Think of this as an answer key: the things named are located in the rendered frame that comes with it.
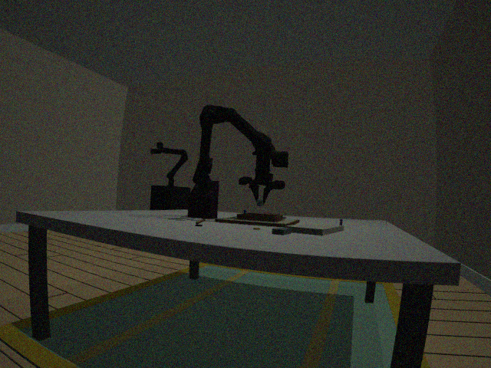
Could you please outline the brown board frame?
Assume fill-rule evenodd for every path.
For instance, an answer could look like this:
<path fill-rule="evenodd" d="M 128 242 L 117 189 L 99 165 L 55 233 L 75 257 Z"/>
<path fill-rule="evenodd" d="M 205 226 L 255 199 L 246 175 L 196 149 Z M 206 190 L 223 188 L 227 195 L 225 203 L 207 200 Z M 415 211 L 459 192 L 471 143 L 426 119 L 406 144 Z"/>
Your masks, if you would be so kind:
<path fill-rule="evenodd" d="M 282 223 L 263 223 L 263 222 L 244 222 L 244 221 L 233 221 L 233 220 L 222 220 L 220 218 L 215 219 L 215 222 L 219 223 L 229 223 L 229 224 L 239 224 L 239 225 L 257 225 L 257 226 L 277 226 L 284 227 L 284 225 L 295 225 L 300 222 L 300 220 L 295 220 L 293 222 L 289 222 L 287 224 Z"/>

